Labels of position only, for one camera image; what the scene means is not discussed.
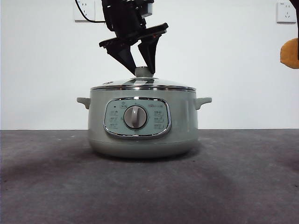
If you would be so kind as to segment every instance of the glass lid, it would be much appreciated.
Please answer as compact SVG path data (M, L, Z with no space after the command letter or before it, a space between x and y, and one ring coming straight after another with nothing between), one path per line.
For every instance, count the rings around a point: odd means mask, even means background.
M192 90L196 91L195 88L186 87L182 84L175 82L170 82L158 78L148 78L148 77L135 77L129 80L120 80L114 82L107 82L101 86L93 87L91 90L101 90L101 89L128 89L128 88L142 88L147 89L181 89L181 90Z
M91 90L187 90L196 91L195 88L187 87L172 81L162 80L152 77L147 67L138 67L135 70L136 77L127 80L104 83L101 86L93 87Z

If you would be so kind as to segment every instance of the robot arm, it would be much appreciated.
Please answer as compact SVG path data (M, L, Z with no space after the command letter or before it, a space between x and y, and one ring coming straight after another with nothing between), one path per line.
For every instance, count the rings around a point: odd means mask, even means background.
M150 72L155 73L156 48L159 38L166 33L167 23L146 28L145 17L152 14L154 0L102 0L103 12L109 30L116 38L102 41L100 47L135 74L136 65L131 46L138 45Z

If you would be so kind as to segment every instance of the control panel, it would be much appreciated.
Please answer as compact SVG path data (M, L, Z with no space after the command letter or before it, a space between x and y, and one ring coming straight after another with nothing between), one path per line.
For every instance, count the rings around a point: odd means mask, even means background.
M105 130L119 138L153 138L171 128L168 104L156 98L117 98L106 106Z

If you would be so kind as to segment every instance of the metal band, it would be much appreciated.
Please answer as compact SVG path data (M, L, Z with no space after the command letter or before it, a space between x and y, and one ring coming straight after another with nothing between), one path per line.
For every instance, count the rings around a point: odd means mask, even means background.
M117 91L117 90L151 90L151 91L179 91L179 92L192 92L192 93L196 93L196 89L194 88L190 88L187 89L187 87L185 89L176 89L176 88L171 88L171 87L146 87L146 86L141 86L141 87L111 87L111 86L107 86L107 88L99 88L99 87L94 87L91 88L91 91L94 90L103 90L103 91Z

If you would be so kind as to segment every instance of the white knob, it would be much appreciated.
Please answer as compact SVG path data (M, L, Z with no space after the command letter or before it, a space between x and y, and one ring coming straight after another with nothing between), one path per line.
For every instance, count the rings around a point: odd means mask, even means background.
M147 120L146 111L139 106L128 108L124 115L124 121L127 126L138 129L144 126Z

